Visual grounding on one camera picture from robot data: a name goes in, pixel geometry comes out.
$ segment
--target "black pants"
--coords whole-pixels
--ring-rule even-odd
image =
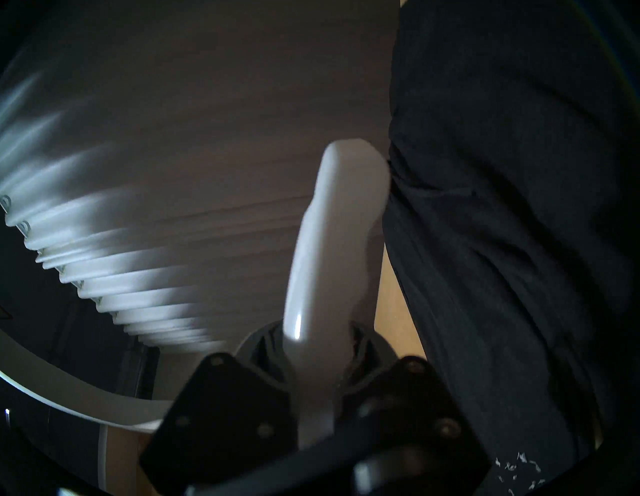
[[[524,494],[591,453],[637,394],[629,104],[559,0],[409,0],[390,97],[391,264],[494,461],[482,492]]]

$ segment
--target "wooden surface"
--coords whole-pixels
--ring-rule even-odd
[[[398,357],[406,355],[425,357],[420,338],[398,285],[396,274],[389,262],[386,248],[380,271],[378,306],[376,307],[374,327],[393,347]]]
[[[113,496],[159,496],[140,468],[138,458],[151,436],[108,427],[105,486]]]
[[[156,368],[153,399],[173,401],[208,353],[161,353]]]

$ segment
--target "person's leg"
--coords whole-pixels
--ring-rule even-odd
[[[616,74],[569,2],[408,0],[390,96],[389,259],[486,489],[526,492],[616,417],[593,352],[635,267],[600,229],[624,186]]]

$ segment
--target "bolt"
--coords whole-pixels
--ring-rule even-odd
[[[436,420],[433,428],[444,439],[458,439],[462,434],[462,427],[454,419],[447,417]]]
[[[273,426],[267,422],[263,422],[258,426],[257,432],[260,439],[268,439],[273,436]]]
[[[420,362],[407,362],[406,369],[412,374],[424,374],[424,365]]]
[[[181,415],[180,417],[175,419],[175,425],[177,427],[186,427],[189,424],[191,424],[191,419],[189,417],[187,417],[186,415]]]

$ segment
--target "screw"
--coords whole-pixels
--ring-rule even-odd
[[[447,417],[436,420],[433,425],[435,431],[440,437],[445,439],[458,439],[462,434],[462,427],[454,419]]]
[[[424,374],[424,365],[420,362],[407,362],[406,369],[412,374]]]
[[[273,436],[273,426],[267,422],[263,422],[258,426],[257,432],[260,439],[268,439]]]
[[[187,417],[186,415],[181,415],[180,417],[175,419],[175,425],[177,427],[186,427],[189,424],[191,424],[191,419],[189,417]]]
[[[22,222],[20,222],[16,227],[24,237],[27,237],[29,235],[29,231],[31,230],[31,226],[26,220],[23,220]]]

